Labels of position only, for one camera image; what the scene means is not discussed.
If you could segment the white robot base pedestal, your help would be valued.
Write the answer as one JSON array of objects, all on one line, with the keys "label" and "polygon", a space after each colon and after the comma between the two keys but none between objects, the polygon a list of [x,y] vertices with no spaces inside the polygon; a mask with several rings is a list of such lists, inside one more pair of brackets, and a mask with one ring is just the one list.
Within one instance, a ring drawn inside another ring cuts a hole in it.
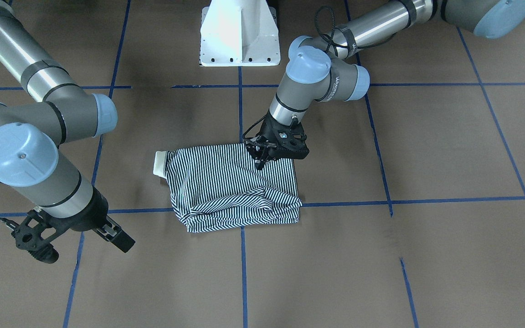
[{"label": "white robot base pedestal", "polygon": [[212,0],[201,10],[199,64],[271,67],[281,62],[275,0]]}]

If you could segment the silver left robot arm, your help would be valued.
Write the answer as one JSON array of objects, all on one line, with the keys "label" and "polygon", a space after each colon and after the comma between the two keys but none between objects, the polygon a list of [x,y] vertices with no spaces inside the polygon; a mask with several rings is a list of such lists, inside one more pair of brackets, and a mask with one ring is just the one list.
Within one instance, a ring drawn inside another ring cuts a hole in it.
[{"label": "silver left robot arm", "polygon": [[290,44],[289,61],[254,137],[244,137],[254,166],[309,154],[302,120],[312,102],[355,101],[370,87],[367,69],[346,60],[382,46],[396,33],[438,18],[485,39],[510,33],[525,19],[525,0],[390,0],[317,37]]}]

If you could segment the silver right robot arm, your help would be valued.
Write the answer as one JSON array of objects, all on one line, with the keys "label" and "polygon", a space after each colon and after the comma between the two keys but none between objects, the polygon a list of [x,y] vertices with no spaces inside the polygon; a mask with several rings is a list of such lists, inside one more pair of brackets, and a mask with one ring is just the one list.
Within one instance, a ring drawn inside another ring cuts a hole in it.
[{"label": "silver right robot arm", "polygon": [[35,100],[24,106],[0,102],[0,182],[35,204],[22,223],[2,219],[16,247],[54,263],[58,253],[52,241],[71,229],[93,230],[128,252],[135,242],[108,216],[108,201],[59,150],[115,129],[113,101],[79,87],[3,0],[0,62]]}]

